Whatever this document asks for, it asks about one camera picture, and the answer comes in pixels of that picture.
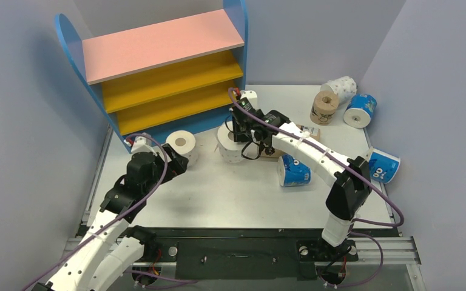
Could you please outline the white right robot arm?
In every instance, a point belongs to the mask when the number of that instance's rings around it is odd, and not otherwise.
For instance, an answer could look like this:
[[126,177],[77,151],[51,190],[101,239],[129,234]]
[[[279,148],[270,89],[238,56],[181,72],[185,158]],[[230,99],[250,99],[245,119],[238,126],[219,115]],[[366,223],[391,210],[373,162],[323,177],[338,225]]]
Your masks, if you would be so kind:
[[236,134],[291,155],[330,187],[325,201],[329,217],[318,251],[326,259],[335,258],[357,212],[372,192],[368,162],[361,156],[350,158],[327,148],[282,113],[256,110],[248,98],[234,102],[230,111]]

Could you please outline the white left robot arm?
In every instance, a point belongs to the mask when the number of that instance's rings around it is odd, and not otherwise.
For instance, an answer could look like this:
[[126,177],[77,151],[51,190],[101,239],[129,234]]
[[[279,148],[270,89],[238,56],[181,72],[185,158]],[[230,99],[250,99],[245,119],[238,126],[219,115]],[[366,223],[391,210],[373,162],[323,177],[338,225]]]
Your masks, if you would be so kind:
[[46,283],[35,281],[34,290],[106,290],[136,260],[156,255],[156,235],[132,223],[159,185],[185,173],[189,163],[171,145],[161,149],[132,155],[81,242]]

